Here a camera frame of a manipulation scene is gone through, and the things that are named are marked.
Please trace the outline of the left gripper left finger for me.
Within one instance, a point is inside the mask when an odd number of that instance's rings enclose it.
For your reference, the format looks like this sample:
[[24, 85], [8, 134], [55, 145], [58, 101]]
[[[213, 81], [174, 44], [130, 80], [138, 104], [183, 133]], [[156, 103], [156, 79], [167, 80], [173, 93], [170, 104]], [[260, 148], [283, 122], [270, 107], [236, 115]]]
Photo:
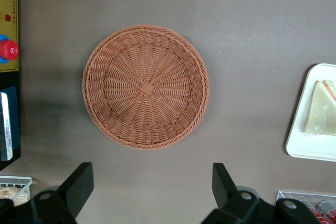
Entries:
[[93, 165], [81, 163], [56, 190], [42, 191], [30, 201], [34, 223], [76, 223], [93, 189]]

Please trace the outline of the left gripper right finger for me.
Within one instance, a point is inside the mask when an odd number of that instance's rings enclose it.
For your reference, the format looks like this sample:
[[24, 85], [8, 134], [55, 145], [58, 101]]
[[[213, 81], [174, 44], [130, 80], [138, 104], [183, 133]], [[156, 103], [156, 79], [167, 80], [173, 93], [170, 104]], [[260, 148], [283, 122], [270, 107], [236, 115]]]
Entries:
[[214, 163], [212, 192], [217, 203], [206, 223], [254, 223], [259, 197], [247, 187], [237, 187], [222, 163]]

